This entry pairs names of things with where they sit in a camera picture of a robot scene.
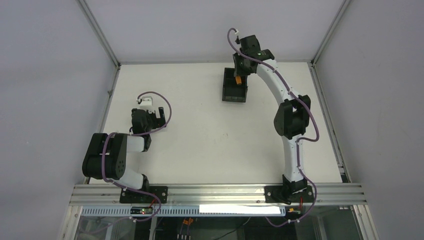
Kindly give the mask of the orange black screwdriver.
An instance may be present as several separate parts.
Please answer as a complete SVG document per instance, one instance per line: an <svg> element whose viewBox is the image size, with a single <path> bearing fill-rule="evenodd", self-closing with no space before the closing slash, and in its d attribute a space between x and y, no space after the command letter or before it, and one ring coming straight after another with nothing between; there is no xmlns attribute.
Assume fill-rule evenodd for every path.
<svg viewBox="0 0 424 240"><path fill-rule="evenodd" d="M236 76L235 77L235 82L238 86L240 86L242 84L242 78L240 76Z"/></svg>

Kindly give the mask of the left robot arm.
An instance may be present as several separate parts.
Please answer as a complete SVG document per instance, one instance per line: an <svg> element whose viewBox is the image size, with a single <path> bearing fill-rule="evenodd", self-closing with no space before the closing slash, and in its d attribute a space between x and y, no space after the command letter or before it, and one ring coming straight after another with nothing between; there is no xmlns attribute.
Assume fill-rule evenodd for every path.
<svg viewBox="0 0 424 240"><path fill-rule="evenodd" d="M124 189L150 192L148 177L127 167L128 153L144 153L151 146L150 132L166 125L163 107L156 111L131 110L131 133L94 133L83 163L85 177L115 183Z"/></svg>

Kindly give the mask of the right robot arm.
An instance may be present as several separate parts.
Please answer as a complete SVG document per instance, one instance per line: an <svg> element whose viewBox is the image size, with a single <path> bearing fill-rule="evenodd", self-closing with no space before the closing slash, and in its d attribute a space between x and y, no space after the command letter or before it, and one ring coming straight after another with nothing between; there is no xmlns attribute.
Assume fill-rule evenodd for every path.
<svg viewBox="0 0 424 240"><path fill-rule="evenodd" d="M310 122L311 99L294 91L283 75L274 55L268 49L261 49L255 35L237 37L239 50L233 54L236 77L257 74L274 96L278 109L273 125L281 136L284 153L282 186L270 191L276 203L291 204L294 195L307 189L308 182L302 175L302 137Z"/></svg>

